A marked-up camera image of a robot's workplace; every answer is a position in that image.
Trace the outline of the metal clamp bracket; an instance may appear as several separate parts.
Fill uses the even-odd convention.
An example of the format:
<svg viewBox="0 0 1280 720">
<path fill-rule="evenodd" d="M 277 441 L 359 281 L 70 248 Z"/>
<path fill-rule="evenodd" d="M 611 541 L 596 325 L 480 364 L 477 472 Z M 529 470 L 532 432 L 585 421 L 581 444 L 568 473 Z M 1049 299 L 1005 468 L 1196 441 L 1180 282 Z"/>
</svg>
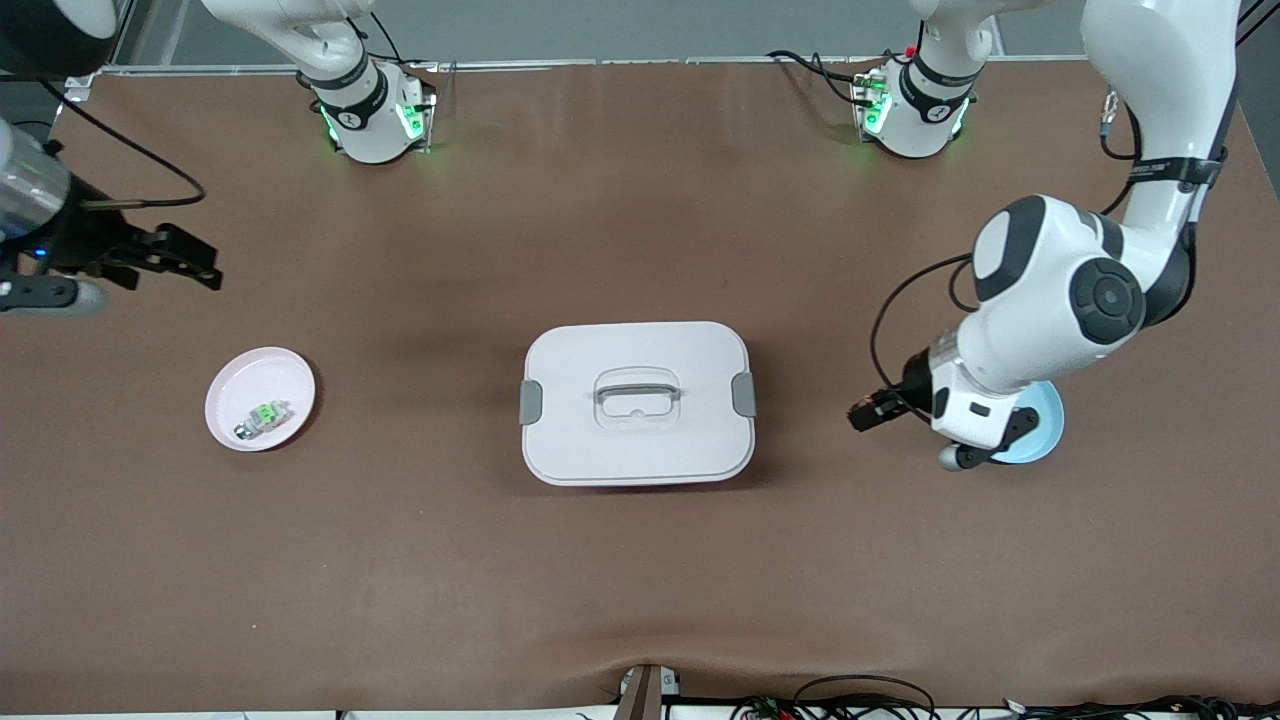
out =
<svg viewBox="0 0 1280 720">
<path fill-rule="evenodd" d="M 680 674 L 652 664 L 627 670 L 620 691 L 612 720 L 675 720 L 673 702 L 682 697 Z"/>
</svg>

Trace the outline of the pink round plate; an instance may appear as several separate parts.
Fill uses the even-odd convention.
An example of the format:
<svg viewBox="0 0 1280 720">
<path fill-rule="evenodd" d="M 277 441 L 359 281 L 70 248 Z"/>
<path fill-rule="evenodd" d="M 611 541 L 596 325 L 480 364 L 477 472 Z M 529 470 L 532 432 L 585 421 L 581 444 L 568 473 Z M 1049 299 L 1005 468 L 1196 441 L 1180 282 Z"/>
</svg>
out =
<svg viewBox="0 0 1280 720">
<path fill-rule="evenodd" d="M 252 348 L 233 357 L 214 377 L 204 418 L 210 436 L 223 447 L 266 452 L 289 443 L 308 427 L 317 398 L 317 377 L 306 359 L 288 348 Z M 276 429 L 247 442 L 232 434 L 252 407 L 278 400 L 288 402 L 291 415 Z"/>
</svg>

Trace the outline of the aluminium table edge rail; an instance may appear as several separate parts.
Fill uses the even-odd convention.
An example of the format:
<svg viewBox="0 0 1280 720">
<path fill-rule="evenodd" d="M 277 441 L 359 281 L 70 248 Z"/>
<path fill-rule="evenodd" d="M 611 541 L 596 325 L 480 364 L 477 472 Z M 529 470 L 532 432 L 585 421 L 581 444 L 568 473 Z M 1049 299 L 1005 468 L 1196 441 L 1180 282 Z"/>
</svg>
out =
<svg viewBox="0 0 1280 720">
<path fill-rule="evenodd" d="M 782 61 L 772 56 L 690 56 L 685 59 L 658 60 L 521 60 L 521 61 L 411 61 L 410 69 L 426 73 L 456 72 L 524 72 L 548 70 L 561 67 L 630 67 L 630 65 L 763 65 Z M 170 65 L 106 65 L 99 76 L 120 77 L 248 77 L 248 76 L 293 76 L 297 68 L 292 64 L 170 64 Z"/>
</svg>

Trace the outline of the white lidded box grey latches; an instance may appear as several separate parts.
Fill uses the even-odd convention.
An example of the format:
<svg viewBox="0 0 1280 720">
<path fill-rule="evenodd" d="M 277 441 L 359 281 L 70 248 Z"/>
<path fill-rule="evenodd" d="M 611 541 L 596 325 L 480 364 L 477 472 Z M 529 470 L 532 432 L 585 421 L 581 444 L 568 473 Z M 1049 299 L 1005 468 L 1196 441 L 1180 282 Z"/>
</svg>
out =
<svg viewBox="0 0 1280 720">
<path fill-rule="evenodd" d="M 525 357 L 522 455 L 550 486 L 726 480 L 753 459 L 755 423 L 748 347 L 718 322 L 564 325 Z"/>
</svg>

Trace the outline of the green push-button switch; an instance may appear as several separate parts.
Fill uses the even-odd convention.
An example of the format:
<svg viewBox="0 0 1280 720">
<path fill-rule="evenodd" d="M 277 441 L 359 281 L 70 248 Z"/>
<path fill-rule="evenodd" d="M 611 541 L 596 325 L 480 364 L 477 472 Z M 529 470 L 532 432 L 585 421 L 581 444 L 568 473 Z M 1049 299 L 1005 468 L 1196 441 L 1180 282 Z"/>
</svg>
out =
<svg viewBox="0 0 1280 720">
<path fill-rule="evenodd" d="M 233 427 L 232 434 L 239 441 L 259 438 L 276 429 L 291 415 L 288 402 L 270 401 L 252 407 L 246 418 Z"/>
</svg>

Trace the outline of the blue round plate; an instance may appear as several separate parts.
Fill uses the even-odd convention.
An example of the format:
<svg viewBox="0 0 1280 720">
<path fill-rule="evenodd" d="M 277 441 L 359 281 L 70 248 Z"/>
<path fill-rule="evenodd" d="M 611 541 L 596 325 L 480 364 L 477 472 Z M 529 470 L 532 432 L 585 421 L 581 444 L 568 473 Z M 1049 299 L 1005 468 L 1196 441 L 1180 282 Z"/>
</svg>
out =
<svg viewBox="0 0 1280 720">
<path fill-rule="evenodd" d="M 1037 462 L 1059 446 L 1065 432 L 1065 409 L 1056 387 L 1050 380 L 1037 380 L 1024 388 L 1014 404 L 1014 415 L 1030 410 L 1036 427 L 1018 439 L 1007 441 L 991 459 L 992 462 L 1023 465 Z"/>
</svg>

